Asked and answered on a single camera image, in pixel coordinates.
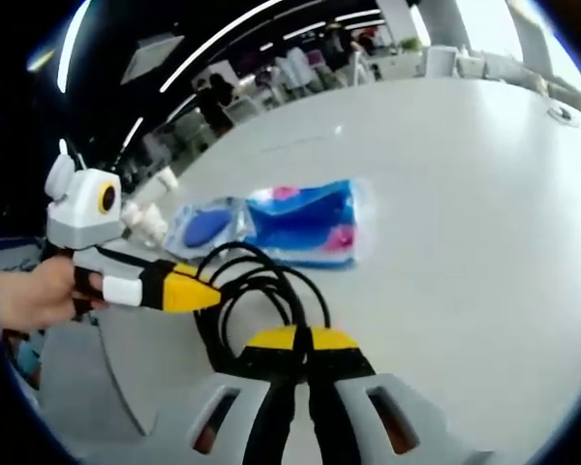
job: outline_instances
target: hand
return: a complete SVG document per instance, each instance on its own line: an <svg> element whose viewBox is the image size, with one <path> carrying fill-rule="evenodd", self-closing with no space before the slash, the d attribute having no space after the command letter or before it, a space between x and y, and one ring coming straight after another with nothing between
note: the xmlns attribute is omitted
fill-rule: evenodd
<svg viewBox="0 0 581 465"><path fill-rule="evenodd" d="M90 275L90 285L102 289L102 276ZM70 258L57 256L31 272L0 272L0 328L31 332L67 322L76 315L74 298L91 301L94 308L106 303L75 289L75 266Z"/></svg>

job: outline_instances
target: white tabletop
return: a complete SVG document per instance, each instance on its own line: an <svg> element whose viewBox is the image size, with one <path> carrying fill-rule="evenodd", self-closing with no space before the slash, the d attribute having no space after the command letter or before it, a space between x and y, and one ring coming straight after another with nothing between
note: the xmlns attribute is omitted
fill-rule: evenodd
<svg viewBox="0 0 581 465"><path fill-rule="evenodd" d="M352 270L306 271L333 324L475 447L495 450L490 463L522 464L581 396L581 129L550 117L550 104L479 80L326 92L232 130L181 176L182 193L367 180L372 252ZM177 202L159 205L170 214ZM263 301L241 307L237 351L277 323ZM297 409L285 463L319 463L307 405Z"/></svg>

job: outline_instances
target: black cable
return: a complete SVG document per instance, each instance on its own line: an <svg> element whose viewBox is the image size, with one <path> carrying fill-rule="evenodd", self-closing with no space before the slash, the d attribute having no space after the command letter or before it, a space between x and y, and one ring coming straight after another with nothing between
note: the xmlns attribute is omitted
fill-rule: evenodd
<svg viewBox="0 0 581 465"><path fill-rule="evenodd" d="M298 278L315 294L321 310L325 327L331 326L331 317L324 297L317 286L303 273L289 266L277 264L260 249L243 242L229 242L211 251L199 264L196 277L200 278L205 268L225 251L240 250L251 255L236 257L223 263L211 275L208 284L214 286L221 275L242 264L259 265L217 286L222 295L222 301L215 307L195 312L199 329L209 359L218 371L225 371L235 361L229 343L228 325L232 310L238 300L245 294L260 292L264 294L277 310L284 326L295 325L297 329L307 328L303 304L291 285L288 275Z"/></svg>

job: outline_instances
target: rectangular slot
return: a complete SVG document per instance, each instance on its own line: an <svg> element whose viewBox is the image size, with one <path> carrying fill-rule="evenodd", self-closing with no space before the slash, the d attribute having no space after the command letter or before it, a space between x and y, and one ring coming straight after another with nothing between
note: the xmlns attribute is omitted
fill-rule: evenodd
<svg viewBox="0 0 581 465"><path fill-rule="evenodd" d="M217 433L229 413L230 407L236 400L238 395L237 391L230 391L224 394L224 397L220 400L215 407L215 410L211 413L209 420L204 424L202 430L196 442L194 443L193 449L200 452L203 455L208 455L213 450L213 445L217 439Z"/></svg>
<svg viewBox="0 0 581 465"><path fill-rule="evenodd" d="M417 436L387 392L382 387L377 387L368 391L368 398L381 419L394 453L404 455L415 449L419 445Z"/></svg>

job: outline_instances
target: robot eye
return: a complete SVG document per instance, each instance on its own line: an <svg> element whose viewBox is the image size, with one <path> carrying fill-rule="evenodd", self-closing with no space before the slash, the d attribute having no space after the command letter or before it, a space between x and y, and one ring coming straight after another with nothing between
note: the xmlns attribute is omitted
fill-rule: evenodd
<svg viewBox="0 0 581 465"><path fill-rule="evenodd" d="M104 214L108 213L114 205L115 200L116 190L114 186L111 183L105 184L99 193L99 211Z"/></svg>

